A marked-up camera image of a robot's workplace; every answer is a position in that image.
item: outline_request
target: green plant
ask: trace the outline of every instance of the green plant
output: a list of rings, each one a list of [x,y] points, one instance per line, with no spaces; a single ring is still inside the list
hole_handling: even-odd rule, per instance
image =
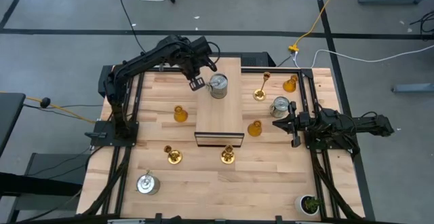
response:
[[[304,201],[304,210],[313,214],[317,211],[318,206],[321,204],[321,200],[315,199],[315,197],[306,197]]]

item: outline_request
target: silver can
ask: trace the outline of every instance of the silver can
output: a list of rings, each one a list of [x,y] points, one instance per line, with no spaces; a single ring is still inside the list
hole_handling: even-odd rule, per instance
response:
[[[278,96],[270,105],[270,114],[273,117],[282,118],[288,111],[288,105],[290,105],[290,101],[287,98]]]
[[[210,80],[211,96],[213,98],[221,99],[228,93],[228,79],[223,74],[214,74]]]
[[[146,174],[137,180],[137,190],[140,193],[153,195],[160,189],[160,181],[157,177]]]

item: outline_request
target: small potted plant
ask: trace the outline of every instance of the small potted plant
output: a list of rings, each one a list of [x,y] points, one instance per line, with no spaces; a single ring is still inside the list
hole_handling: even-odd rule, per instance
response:
[[[313,195],[303,195],[297,197],[294,204],[298,212],[308,216],[313,216],[318,214],[321,200],[316,199]]]

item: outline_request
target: butcher block tabletop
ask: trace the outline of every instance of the butcher block tabletop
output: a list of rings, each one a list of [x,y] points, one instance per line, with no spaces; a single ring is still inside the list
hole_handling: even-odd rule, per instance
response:
[[[240,62],[239,58],[231,59]],[[331,71],[313,69],[313,75],[319,103],[339,110]],[[290,76],[271,72],[264,86],[267,98],[259,102],[253,99],[252,93],[261,87],[263,74],[241,74],[240,102],[245,137],[242,146],[234,149],[235,161],[223,164],[220,160],[222,147],[197,146],[194,136],[197,92],[191,91],[184,75],[146,72],[137,116],[140,127],[131,153],[121,217],[155,218],[156,213],[162,213],[164,219],[180,215],[183,219],[275,220],[275,216],[280,215],[285,221],[320,220],[319,215],[307,217],[294,207],[298,196],[316,195],[311,155],[302,135],[302,145],[292,148],[292,135],[271,124],[277,118],[270,115],[269,107],[278,96],[296,101],[297,112],[300,112],[298,84],[292,93],[282,88]],[[135,77],[128,113],[132,111],[137,83],[138,77]],[[312,108],[307,79],[305,88]],[[181,105],[189,114],[185,122],[174,120],[176,105]],[[101,120],[106,120],[110,114],[110,105],[105,100]],[[247,128],[256,119],[262,122],[262,134],[253,137]],[[166,145],[183,154],[179,164],[168,162],[163,150]],[[350,154],[344,150],[329,150],[328,153],[337,190],[353,210],[364,217]],[[113,148],[105,147],[90,159],[77,213],[88,209],[106,185],[112,155]],[[137,180],[147,170],[161,182],[155,195],[137,190]],[[109,213],[115,209],[118,185],[111,195]],[[323,190],[327,214],[331,217],[329,194],[324,184]]]

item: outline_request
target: concrete floor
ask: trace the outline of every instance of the concrete floor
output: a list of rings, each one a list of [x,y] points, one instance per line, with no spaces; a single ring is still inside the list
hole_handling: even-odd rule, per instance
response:
[[[0,0],[4,13],[13,0]],[[308,31],[318,15],[316,0],[177,0],[161,3],[124,0],[139,30]],[[333,33],[418,34],[408,23],[432,10],[434,0],[411,6],[360,6],[357,0],[332,0],[327,8]],[[128,30],[119,0],[20,0],[7,29]],[[315,32],[322,33],[319,22]],[[139,36],[146,50],[164,36]],[[209,36],[223,52],[267,51],[280,62],[295,37]],[[420,40],[335,39],[337,52],[365,59],[416,50],[433,42]],[[310,66],[324,38],[305,38],[299,47],[300,66]],[[128,35],[9,35],[0,34],[0,90],[45,97],[59,105],[101,104],[97,82],[101,66],[139,53]],[[382,63],[366,64],[339,58],[353,116],[376,111],[389,117],[393,136],[358,137],[370,197],[378,221],[430,223],[434,219],[434,96],[393,94],[396,83],[432,82],[434,49]],[[294,66],[286,62],[284,66]],[[332,67],[320,54],[316,67]],[[95,119],[100,108],[76,108]],[[89,145],[85,122],[24,108],[12,133],[0,170],[22,174],[31,153],[79,153]],[[11,200],[0,202],[4,221]]]

